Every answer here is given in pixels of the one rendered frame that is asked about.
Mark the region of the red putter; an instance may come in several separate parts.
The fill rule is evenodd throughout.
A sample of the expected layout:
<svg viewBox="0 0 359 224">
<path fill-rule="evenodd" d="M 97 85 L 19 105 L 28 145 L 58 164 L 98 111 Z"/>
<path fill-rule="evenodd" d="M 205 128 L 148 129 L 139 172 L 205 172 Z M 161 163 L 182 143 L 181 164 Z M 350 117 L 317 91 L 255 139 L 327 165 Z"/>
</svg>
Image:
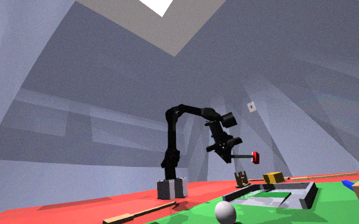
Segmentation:
<svg viewBox="0 0 359 224">
<path fill-rule="evenodd" d="M 259 154 L 252 152 L 252 155 L 231 155 L 231 158 L 252 158 L 254 164 L 259 164 Z M 226 159 L 225 155 L 221 155 L 221 159 Z"/>
</svg>

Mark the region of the green rectangular mat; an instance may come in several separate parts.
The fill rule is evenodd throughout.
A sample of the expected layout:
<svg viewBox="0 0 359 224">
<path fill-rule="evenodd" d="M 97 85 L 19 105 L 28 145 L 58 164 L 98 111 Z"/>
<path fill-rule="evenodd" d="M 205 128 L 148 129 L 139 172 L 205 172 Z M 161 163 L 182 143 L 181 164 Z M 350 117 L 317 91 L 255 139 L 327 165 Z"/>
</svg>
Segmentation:
<svg viewBox="0 0 359 224">
<path fill-rule="evenodd" d="M 359 200 L 342 182 L 315 183 L 308 209 L 231 204 L 234 224 L 359 224 Z M 220 224 L 215 216 L 222 197 L 144 224 Z"/>
</svg>

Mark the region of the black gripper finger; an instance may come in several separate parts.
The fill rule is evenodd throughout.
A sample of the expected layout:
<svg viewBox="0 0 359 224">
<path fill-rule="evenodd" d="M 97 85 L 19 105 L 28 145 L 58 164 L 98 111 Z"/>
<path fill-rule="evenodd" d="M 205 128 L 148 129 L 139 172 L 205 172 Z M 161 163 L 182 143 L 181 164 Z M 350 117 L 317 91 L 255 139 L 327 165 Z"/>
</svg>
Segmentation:
<svg viewBox="0 0 359 224">
<path fill-rule="evenodd" d="M 222 149 L 216 150 L 216 151 L 214 151 L 214 152 L 216 152 L 220 157 L 221 157 L 221 155 L 224 155 Z M 227 161 L 227 159 L 223 159 L 223 160 L 224 160 L 226 163 L 229 163 L 229 162 Z"/>
<path fill-rule="evenodd" d="M 232 146 L 232 147 L 234 147 L 234 146 Z M 222 149 L 222 151 L 223 151 L 224 155 L 226 156 L 227 161 L 229 163 L 231 163 L 231 149 L 232 149 L 232 147 Z"/>
</svg>

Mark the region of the blue putter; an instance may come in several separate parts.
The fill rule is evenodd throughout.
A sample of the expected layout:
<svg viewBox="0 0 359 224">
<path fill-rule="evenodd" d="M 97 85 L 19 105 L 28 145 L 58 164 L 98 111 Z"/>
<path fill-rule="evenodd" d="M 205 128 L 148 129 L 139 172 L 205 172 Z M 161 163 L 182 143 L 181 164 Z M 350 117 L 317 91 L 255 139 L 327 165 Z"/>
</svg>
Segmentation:
<svg viewBox="0 0 359 224">
<path fill-rule="evenodd" d="M 350 181 L 348 181 L 348 180 L 344 180 L 344 181 L 341 181 L 341 182 L 343 183 L 344 186 L 346 186 L 347 188 L 353 190 L 353 188 L 352 188 L 352 185 L 354 185 L 353 182 L 350 182 Z M 353 190 L 353 191 L 354 191 L 354 190 Z"/>
</svg>

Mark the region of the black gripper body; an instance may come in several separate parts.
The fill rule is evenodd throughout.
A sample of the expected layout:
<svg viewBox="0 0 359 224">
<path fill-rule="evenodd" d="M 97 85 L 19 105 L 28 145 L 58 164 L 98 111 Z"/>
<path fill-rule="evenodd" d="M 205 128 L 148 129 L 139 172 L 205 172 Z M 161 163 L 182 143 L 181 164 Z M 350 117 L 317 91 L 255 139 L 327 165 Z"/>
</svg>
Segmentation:
<svg viewBox="0 0 359 224">
<path fill-rule="evenodd" d="M 207 152 L 210 152 L 211 150 L 215 150 L 215 151 L 220 150 L 220 149 L 223 149 L 223 147 L 229 148 L 234 145 L 243 143 L 242 139 L 240 137 L 236 137 L 236 138 L 233 138 L 230 140 L 226 139 L 225 132 L 223 132 L 223 130 L 212 133 L 211 137 L 214 138 L 215 144 L 208 146 L 206 148 Z"/>
</svg>

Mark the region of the mustard yellow cube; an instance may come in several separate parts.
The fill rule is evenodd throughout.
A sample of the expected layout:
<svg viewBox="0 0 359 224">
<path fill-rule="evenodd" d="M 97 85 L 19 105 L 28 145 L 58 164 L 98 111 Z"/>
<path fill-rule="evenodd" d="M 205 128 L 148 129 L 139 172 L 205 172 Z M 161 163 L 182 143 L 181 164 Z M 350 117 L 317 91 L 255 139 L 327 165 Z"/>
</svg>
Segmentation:
<svg viewBox="0 0 359 224">
<path fill-rule="evenodd" d="M 279 183 L 279 182 L 283 182 L 284 180 L 284 176 L 282 175 L 282 172 L 275 172 L 275 173 L 268 173 L 265 175 L 262 175 L 266 183 Z"/>
</svg>

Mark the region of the white ball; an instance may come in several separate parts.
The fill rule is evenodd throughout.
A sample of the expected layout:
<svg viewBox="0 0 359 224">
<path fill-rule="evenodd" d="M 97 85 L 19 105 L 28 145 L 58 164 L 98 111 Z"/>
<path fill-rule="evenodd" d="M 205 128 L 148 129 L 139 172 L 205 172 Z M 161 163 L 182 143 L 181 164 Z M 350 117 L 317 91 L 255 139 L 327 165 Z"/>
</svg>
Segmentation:
<svg viewBox="0 0 359 224">
<path fill-rule="evenodd" d="M 219 202 L 214 212 L 220 224 L 234 224 L 236 221 L 236 210 L 233 205 L 227 201 Z"/>
</svg>

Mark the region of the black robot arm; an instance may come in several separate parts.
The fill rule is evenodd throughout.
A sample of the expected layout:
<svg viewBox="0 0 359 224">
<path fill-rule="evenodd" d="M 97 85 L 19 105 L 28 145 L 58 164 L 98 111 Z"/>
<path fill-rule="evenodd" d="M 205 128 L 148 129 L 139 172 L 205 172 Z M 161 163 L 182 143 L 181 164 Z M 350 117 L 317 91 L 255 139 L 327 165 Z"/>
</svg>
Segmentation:
<svg viewBox="0 0 359 224">
<path fill-rule="evenodd" d="M 179 112 L 176 113 L 176 111 Z M 206 121 L 205 126 L 209 126 L 212 133 L 222 130 L 220 122 L 225 128 L 238 125 L 232 112 L 221 116 L 213 108 L 197 108 L 184 104 L 168 109 L 165 112 L 165 118 L 168 123 L 168 148 L 161 163 L 161 168 L 164 168 L 165 172 L 165 180 L 163 181 L 179 179 L 176 178 L 175 173 L 175 167 L 177 167 L 180 158 L 180 151 L 176 148 L 176 123 L 184 112 L 209 120 L 210 122 Z"/>
</svg>

